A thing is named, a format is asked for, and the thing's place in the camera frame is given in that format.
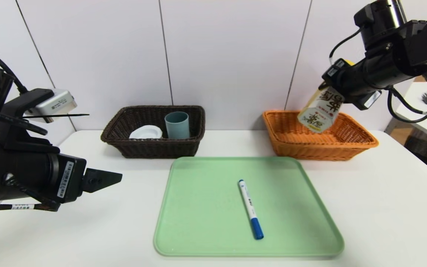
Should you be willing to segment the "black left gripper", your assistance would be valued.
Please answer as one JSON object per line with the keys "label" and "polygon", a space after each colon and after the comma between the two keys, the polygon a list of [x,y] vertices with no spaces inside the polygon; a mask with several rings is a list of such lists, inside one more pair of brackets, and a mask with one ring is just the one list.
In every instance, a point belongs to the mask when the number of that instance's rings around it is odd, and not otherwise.
{"label": "black left gripper", "polygon": [[122,174],[91,168],[85,170],[85,166],[85,159],[61,154],[55,148],[37,151],[0,149],[0,200],[29,197],[5,184],[7,174],[22,186],[59,203],[73,202],[81,191],[94,193],[122,180]]}

